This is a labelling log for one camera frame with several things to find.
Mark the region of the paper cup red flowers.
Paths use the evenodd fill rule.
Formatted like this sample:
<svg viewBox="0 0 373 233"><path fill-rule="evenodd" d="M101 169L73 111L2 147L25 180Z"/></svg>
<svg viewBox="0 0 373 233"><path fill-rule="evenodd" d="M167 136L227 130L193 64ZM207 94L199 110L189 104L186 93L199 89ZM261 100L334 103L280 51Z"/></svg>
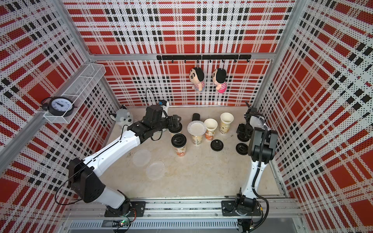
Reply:
<svg viewBox="0 0 373 233"><path fill-rule="evenodd" d="M212 141L216 132L216 129L218 127L218 123L213 118L208 118L204 121L204 124L207 128L205 132L205 137L207 141Z"/></svg>

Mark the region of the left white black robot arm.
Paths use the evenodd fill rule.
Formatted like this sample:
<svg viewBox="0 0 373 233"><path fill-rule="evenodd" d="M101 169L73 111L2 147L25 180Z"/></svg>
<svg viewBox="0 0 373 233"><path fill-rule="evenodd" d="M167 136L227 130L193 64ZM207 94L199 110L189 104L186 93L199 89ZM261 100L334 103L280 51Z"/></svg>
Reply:
<svg viewBox="0 0 373 233"><path fill-rule="evenodd" d="M133 209L130 199L122 192L107 187L100 176L131 149L152 138L154 133L181 128L180 116L167 115L160 105L148 106L142 120L127 126L120 137L108 146L85 159L71 160L67 186L85 203L102 203L114 216L129 214Z"/></svg>

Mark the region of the tall paper cup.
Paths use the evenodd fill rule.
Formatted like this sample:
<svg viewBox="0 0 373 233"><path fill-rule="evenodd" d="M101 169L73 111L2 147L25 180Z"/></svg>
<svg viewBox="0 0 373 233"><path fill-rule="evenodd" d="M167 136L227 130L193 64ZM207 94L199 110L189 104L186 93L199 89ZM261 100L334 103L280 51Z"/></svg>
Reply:
<svg viewBox="0 0 373 233"><path fill-rule="evenodd" d="M192 135L192 143L194 146L199 146L203 141L203 136Z"/></svg>

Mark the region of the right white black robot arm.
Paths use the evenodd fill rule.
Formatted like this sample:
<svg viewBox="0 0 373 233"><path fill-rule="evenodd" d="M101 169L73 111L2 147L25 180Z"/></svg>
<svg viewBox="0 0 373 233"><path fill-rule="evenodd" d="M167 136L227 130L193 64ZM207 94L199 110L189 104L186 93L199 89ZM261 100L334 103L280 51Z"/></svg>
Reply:
<svg viewBox="0 0 373 233"><path fill-rule="evenodd" d="M278 133L272 130L256 108L248 107L244 115L245 124L237 129L241 143L236 151L251 158L251 168L246 182L240 188L234 201L222 201L223 216L263 216L258 186L266 166L274 159Z"/></svg>

